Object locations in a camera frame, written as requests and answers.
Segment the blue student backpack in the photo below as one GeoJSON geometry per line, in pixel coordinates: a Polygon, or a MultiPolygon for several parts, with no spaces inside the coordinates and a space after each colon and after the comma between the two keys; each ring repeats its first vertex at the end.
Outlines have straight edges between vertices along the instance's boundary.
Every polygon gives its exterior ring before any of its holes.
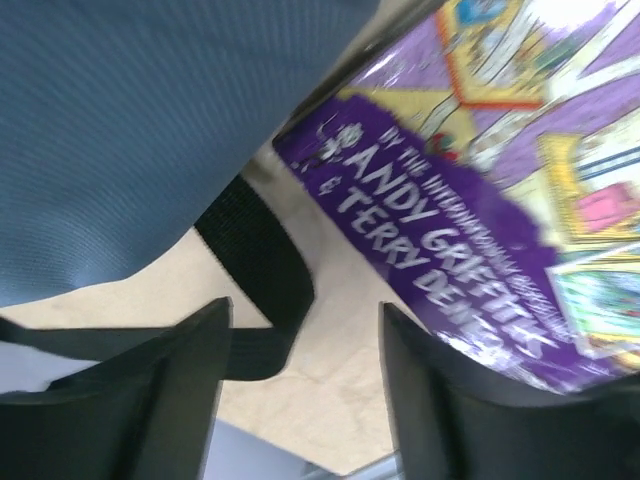
{"type": "Polygon", "coordinates": [[[5,1],[1,303],[126,279],[196,229],[270,322],[226,376],[285,367],[311,274],[241,178],[374,1],[5,1]]]}

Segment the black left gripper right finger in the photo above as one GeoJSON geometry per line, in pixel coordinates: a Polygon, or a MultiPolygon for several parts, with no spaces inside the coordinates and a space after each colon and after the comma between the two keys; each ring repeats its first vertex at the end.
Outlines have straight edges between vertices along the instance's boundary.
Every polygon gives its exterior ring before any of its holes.
{"type": "Polygon", "coordinates": [[[573,395],[509,379],[380,308],[385,393],[407,479],[636,479],[639,378],[573,395]]]}

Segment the purple storey treehouse book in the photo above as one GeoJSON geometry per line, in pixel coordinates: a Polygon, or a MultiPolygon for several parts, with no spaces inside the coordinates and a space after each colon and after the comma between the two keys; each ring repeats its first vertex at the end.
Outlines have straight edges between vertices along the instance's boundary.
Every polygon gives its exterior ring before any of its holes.
{"type": "Polygon", "coordinates": [[[556,393],[639,370],[639,5],[447,1],[275,151],[425,328],[556,393]]]}

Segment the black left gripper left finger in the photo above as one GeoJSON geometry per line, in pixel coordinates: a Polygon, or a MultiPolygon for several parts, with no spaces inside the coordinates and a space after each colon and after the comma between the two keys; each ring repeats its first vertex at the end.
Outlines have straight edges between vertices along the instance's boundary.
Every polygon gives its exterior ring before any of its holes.
{"type": "Polygon", "coordinates": [[[2,478],[201,478],[230,338],[217,299],[43,392],[2,395],[2,478]]]}

